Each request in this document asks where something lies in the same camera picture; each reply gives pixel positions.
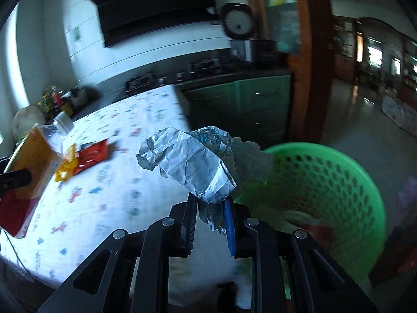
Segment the clear plastic bottle yellow label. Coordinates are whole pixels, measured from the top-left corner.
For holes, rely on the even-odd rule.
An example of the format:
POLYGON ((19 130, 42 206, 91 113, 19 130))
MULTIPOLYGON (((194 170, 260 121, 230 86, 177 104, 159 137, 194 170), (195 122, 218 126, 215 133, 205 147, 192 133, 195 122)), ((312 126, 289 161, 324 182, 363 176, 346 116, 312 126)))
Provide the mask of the clear plastic bottle yellow label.
POLYGON ((28 186, 8 190, 1 197, 1 228, 12 237, 26 236, 43 192, 63 159, 63 141, 73 129, 71 118, 59 113, 51 124, 35 124, 18 145, 2 172, 28 169, 28 186))

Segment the gas stove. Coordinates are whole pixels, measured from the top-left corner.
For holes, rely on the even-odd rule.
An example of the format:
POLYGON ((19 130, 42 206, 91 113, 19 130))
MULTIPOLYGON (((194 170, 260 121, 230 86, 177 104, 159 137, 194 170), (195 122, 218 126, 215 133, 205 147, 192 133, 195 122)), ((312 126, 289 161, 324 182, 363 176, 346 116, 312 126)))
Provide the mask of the gas stove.
POLYGON ((193 62, 156 62, 140 67, 124 84, 126 94, 140 93, 147 88, 164 86, 203 77, 211 77, 222 72, 217 58, 201 59, 193 62))

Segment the polka dot play tent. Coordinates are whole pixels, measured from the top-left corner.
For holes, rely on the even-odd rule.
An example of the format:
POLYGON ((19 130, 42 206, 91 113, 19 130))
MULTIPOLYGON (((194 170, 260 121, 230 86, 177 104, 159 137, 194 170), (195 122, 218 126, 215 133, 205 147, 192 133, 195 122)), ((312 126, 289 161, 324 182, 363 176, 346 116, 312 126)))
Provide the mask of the polka dot play tent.
POLYGON ((382 112, 389 117, 396 126, 416 137, 416 110, 408 104, 401 102, 399 99, 385 95, 382 99, 382 112))

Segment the green wall sticker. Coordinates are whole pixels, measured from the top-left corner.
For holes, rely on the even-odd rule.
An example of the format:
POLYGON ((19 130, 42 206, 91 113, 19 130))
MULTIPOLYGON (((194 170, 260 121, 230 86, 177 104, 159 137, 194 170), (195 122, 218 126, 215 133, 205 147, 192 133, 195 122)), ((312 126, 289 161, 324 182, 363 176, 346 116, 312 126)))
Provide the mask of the green wall sticker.
POLYGON ((73 29, 73 40, 75 42, 79 41, 81 39, 81 33, 80 33, 80 28, 79 27, 75 27, 73 29))

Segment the condiment bottles group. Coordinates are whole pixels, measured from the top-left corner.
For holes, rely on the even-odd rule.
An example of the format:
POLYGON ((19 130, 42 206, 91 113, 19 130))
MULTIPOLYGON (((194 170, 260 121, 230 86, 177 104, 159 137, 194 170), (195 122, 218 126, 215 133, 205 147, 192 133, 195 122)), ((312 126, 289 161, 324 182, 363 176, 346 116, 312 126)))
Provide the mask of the condiment bottles group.
POLYGON ((57 85, 51 85, 42 91, 38 108, 50 121, 60 112, 65 112, 69 117, 75 116, 87 103, 88 94, 84 87, 75 86, 64 91, 57 85))

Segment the green kitchen cabinet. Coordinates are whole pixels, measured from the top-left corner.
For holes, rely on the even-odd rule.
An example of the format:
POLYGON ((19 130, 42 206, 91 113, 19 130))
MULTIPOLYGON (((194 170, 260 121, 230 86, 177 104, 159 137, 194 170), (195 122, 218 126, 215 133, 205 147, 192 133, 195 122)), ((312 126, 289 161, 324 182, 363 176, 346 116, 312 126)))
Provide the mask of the green kitchen cabinet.
POLYGON ((265 76, 183 92, 192 129, 215 126, 262 149, 288 140, 293 77, 265 76))

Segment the black range hood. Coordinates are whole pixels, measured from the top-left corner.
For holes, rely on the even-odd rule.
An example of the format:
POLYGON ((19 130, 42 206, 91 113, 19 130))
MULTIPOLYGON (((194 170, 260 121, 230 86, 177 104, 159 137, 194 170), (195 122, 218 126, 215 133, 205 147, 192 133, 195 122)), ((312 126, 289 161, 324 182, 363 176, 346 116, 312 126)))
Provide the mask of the black range hood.
POLYGON ((164 28, 213 21, 216 0, 90 0, 106 47, 164 28))

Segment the silver foil wrapper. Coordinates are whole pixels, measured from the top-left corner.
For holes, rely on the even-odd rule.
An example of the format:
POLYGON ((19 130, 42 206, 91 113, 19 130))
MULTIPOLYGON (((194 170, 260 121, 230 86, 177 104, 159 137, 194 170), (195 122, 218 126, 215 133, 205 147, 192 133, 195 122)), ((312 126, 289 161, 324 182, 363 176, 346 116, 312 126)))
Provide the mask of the silver foil wrapper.
POLYGON ((195 131, 160 130, 140 146, 136 159, 145 170, 160 169, 198 199, 200 219, 226 234, 221 204, 236 199, 250 182, 271 176, 273 155, 214 126, 195 131))

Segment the round wooden cutting board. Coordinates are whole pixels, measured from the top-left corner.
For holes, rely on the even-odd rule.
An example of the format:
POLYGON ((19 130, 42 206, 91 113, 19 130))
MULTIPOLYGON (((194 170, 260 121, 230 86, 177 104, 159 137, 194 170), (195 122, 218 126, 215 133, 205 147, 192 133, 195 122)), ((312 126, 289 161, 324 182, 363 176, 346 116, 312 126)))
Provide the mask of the round wooden cutting board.
POLYGON ((11 133, 14 141, 24 138, 35 124, 45 124, 45 116, 38 106, 29 105, 17 111, 11 122, 11 133))

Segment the white patterned tablecloth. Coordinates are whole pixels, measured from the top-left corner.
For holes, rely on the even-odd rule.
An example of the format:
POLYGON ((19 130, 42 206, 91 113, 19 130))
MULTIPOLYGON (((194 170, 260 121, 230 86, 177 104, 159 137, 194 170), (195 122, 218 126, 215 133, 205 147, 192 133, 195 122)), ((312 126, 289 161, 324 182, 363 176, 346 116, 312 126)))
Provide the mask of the white patterned tablecloth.
POLYGON ((50 182, 22 239, 1 234, 1 260, 28 280, 60 285, 110 233, 133 233, 166 217, 187 190, 139 166, 141 144, 161 129, 187 131, 185 98, 166 85, 95 111, 65 147, 108 140, 109 158, 68 181, 50 182))

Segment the black rice cooker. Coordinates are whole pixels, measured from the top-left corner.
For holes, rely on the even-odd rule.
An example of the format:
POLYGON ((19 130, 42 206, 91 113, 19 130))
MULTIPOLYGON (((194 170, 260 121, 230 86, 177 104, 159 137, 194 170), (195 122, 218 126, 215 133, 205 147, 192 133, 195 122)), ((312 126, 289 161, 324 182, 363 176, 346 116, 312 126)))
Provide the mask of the black rice cooker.
POLYGON ((276 42, 256 38, 256 22, 248 5, 224 4, 220 17, 224 33, 230 38, 230 55, 234 60, 260 64, 276 59, 276 42))

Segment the wooden glass cabinet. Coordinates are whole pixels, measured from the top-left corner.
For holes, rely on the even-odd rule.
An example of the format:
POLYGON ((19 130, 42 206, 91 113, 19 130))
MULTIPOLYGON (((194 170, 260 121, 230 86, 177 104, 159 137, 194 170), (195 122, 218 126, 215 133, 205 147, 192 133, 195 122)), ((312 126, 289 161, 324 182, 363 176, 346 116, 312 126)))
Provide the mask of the wooden glass cabinet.
POLYGON ((334 72, 330 0, 247 0, 258 37, 273 40, 295 77, 291 136, 320 141, 334 72))

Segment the yellow red snack wrapper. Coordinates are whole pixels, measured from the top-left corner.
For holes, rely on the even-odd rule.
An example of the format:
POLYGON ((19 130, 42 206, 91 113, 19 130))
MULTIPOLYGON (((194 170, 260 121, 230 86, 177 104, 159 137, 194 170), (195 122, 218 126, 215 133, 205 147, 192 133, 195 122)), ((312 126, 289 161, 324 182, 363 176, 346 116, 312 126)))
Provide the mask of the yellow red snack wrapper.
POLYGON ((79 151, 76 151, 76 145, 73 144, 58 166, 54 174, 54 181, 64 182, 106 160, 108 157, 109 145, 107 139, 93 143, 89 147, 80 149, 79 151))

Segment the green plastic basket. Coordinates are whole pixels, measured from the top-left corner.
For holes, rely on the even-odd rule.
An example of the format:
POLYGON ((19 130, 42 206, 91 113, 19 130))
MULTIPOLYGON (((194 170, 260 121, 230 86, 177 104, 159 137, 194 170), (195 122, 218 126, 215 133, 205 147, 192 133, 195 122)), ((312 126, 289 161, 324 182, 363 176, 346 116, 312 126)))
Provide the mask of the green plastic basket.
POLYGON ((271 176, 244 188, 236 203, 283 229, 284 213, 297 212, 331 228, 330 255, 357 283, 380 256, 386 233, 384 202, 369 174, 340 151, 313 143, 285 143, 267 148, 273 155, 271 176))

